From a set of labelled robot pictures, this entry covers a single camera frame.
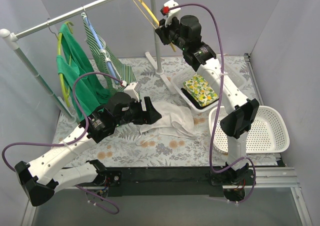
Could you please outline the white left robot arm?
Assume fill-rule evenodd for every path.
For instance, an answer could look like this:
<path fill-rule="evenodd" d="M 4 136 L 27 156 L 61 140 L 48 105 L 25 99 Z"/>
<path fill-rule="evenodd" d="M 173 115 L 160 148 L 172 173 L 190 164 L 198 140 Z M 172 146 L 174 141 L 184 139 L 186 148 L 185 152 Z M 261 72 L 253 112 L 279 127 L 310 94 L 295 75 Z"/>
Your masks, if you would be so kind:
<path fill-rule="evenodd" d="M 19 183 L 35 207 L 46 203 L 55 193 L 75 185 L 117 184 L 114 177 L 121 177 L 121 173 L 108 171 L 97 159 L 77 167 L 65 166 L 85 150 L 114 134 L 118 126 L 130 123 L 152 125 L 161 117 L 150 97 L 135 100 L 124 92 L 118 92 L 108 103 L 98 106 L 87 120 L 81 121 L 62 146 L 53 147 L 30 162 L 17 163 L 14 169 Z"/>

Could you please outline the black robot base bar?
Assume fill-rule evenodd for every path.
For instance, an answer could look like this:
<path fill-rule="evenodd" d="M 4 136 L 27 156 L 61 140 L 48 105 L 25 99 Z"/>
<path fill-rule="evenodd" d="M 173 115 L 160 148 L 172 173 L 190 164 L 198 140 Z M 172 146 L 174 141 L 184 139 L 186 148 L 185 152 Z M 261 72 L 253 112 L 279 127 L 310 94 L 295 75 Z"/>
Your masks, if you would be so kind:
<path fill-rule="evenodd" d="M 108 169 L 108 196 L 195 196 L 223 197 L 224 187 L 243 197 L 242 186 L 253 185 L 253 170 L 231 178 L 230 170 L 215 174 L 208 166 L 113 167 Z"/>

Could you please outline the yellow plastic hanger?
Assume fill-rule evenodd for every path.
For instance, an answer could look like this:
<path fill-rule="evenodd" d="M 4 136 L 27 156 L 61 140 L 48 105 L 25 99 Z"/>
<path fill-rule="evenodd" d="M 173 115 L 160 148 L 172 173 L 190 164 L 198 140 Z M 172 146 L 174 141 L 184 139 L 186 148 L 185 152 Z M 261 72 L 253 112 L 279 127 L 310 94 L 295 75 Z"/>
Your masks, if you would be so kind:
<path fill-rule="evenodd" d="M 148 22 L 152 25 L 154 29 L 159 26 L 159 21 L 157 17 L 152 13 L 151 9 L 145 4 L 143 0 L 132 0 Z"/>

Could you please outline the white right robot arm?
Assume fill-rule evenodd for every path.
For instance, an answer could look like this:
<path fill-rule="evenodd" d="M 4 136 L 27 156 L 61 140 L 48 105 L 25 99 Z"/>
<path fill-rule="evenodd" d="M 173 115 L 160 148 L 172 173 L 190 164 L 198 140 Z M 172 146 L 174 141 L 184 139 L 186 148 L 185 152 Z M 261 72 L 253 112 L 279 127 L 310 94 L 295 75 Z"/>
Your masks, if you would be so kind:
<path fill-rule="evenodd" d="M 218 106 L 223 106 L 227 115 L 216 119 L 227 136 L 228 156 L 225 167 L 213 171 L 218 180 L 237 185 L 246 176 L 249 164 L 246 159 L 247 138 L 259 108 L 256 99 L 250 100 L 224 72 L 224 60 L 218 59 L 211 47 L 202 41 L 202 26 L 196 16 L 185 15 L 159 21 L 155 33 L 164 45 L 170 43 L 182 50 L 185 62 L 202 76 L 218 95 Z"/>

